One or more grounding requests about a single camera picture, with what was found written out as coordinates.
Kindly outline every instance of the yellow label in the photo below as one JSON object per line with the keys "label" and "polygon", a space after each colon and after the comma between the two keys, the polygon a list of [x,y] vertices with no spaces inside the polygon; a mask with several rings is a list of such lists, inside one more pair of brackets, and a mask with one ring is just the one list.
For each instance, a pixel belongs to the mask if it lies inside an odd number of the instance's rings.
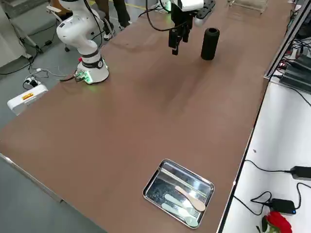
{"label": "yellow label", "polygon": [[27,95],[24,95],[23,96],[23,100],[26,100],[26,99],[30,98],[31,96],[33,96],[33,95],[34,95],[33,93],[29,93]]}

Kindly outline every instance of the spoon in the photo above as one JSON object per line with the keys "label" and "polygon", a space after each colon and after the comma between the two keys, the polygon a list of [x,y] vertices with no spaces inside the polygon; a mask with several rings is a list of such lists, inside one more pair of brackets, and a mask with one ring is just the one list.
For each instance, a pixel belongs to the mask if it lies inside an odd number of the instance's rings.
{"label": "spoon", "polygon": [[194,208],[197,209],[198,211],[204,211],[206,209],[206,206],[204,205],[203,202],[199,201],[197,198],[190,196],[190,194],[187,193],[181,187],[175,186],[175,189],[178,192],[180,192],[182,195],[184,195],[191,202],[191,204],[194,206]]}
{"label": "spoon", "polygon": [[198,221],[197,221],[194,217],[192,217],[192,216],[187,212],[187,210],[185,210],[185,209],[183,209],[183,208],[179,208],[178,210],[175,210],[174,208],[172,208],[171,206],[169,206],[169,205],[166,204],[166,203],[163,203],[163,204],[161,205],[161,207],[162,207],[164,210],[166,210],[166,211],[168,211],[168,212],[170,212],[170,213],[172,213],[172,214],[175,214],[175,215],[177,215],[177,216],[182,217],[182,218],[185,220],[185,222],[187,223],[187,225],[190,226],[190,227],[197,227],[197,226],[199,225],[199,224],[198,224]]}

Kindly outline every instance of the green led light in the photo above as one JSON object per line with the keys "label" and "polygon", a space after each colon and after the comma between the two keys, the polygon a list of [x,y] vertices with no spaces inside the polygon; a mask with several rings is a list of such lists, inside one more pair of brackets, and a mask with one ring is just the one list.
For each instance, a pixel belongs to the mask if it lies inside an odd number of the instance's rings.
{"label": "green led light", "polygon": [[170,10],[172,9],[172,3],[171,3],[170,0],[168,0],[168,1],[166,2],[165,8],[166,8],[168,11],[170,11]]}

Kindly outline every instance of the wooden spoon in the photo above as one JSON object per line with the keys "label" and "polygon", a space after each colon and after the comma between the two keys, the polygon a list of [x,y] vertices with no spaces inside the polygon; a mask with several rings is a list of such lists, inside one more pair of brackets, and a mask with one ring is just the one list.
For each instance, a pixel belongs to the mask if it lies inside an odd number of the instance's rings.
{"label": "wooden spoon", "polygon": [[198,211],[204,211],[206,209],[206,206],[204,205],[203,202],[199,201],[197,198],[190,196],[190,194],[187,193],[181,187],[175,186],[175,189],[178,192],[180,192],[182,195],[184,195],[191,202],[191,204],[194,206],[194,208],[197,209]]}

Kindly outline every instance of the person's leg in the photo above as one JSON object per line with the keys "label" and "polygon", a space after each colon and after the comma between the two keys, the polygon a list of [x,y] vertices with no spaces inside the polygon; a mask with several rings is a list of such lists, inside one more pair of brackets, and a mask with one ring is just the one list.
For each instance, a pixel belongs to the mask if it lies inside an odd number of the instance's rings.
{"label": "person's leg", "polygon": [[126,28],[130,25],[131,20],[125,5],[125,0],[113,0],[113,4],[117,10],[118,20],[121,27]]}
{"label": "person's leg", "polygon": [[[95,0],[95,2],[98,5],[98,9],[105,13],[105,19],[107,19],[107,21],[110,24],[111,30],[114,32],[114,26],[110,22],[110,18],[109,18],[109,1],[108,0]],[[105,21],[104,21],[104,25],[105,25],[105,27],[104,27],[104,31],[105,31],[104,40],[110,40],[112,38],[112,34],[110,33],[109,28],[106,25]]]}

